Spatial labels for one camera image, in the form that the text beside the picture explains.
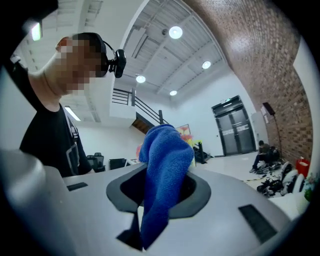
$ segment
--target speaker on stand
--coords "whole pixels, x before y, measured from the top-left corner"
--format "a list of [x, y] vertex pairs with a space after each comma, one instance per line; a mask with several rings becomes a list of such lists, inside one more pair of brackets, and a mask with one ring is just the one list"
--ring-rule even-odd
[[282, 146], [281, 146], [281, 139], [280, 139], [279, 127], [278, 127], [277, 119], [276, 119], [276, 116], [275, 116], [276, 112], [275, 112], [274, 109], [270, 106], [270, 104], [269, 104], [268, 102], [262, 103], [262, 105], [263, 105], [264, 108], [268, 111], [268, 113], [270, 114], [270, 116], [273, 116], [273, 118], [274, 118], [276, 130], [277, 130], [277, 132], [278, 132], [279, 147], [280, 147], [280, 159], [281, 159], [281, 161], [282, 161]]

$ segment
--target ear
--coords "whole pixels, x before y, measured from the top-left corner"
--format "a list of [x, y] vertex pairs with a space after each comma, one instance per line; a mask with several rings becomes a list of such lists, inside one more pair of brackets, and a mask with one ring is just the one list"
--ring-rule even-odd
[[58, 51], [58, 52], [60, 52], [61, 47], [67, 46], [69, 40], [70, 40], [70, 38], [67, 37], [67, 36], [65, 36], [64, 38], [62, 38], [62, 39], [58, 42], [58, 44], [55, 46], [55, 50]]

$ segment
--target metal double door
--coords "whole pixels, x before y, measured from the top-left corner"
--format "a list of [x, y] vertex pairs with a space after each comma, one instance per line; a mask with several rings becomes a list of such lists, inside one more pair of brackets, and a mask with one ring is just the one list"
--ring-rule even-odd
[[255, 151], [252, 127], [243, 107], [217, 116], [216, 122], [225, 156]]

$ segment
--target red container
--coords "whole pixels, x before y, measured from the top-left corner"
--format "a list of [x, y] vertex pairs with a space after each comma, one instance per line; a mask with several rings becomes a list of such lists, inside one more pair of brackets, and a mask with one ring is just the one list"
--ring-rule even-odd
[[307, 175], [308, 175], [308, 172], [309, 172], [309, 167], [310, 167], [310, 162], [306, 159], [298, 159], [296, 162], [295, 162], [295, 168], [297, 169], [298, 171], [298, 174], [303, 174], [303, 176], [306, 178]]

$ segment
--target brick wall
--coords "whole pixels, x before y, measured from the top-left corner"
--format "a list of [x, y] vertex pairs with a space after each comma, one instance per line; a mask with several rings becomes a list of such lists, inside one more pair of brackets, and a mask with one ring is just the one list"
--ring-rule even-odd
[[[293, 67], [300, 35], [266, 0], [184, 0], [207, 24], [256, 110], [269, 102], [276, 112], [283, 157], [312, 153], [312, 119], [307, 96]], [[273, 117], [267, 116], [271, 145], [279, 146]]]

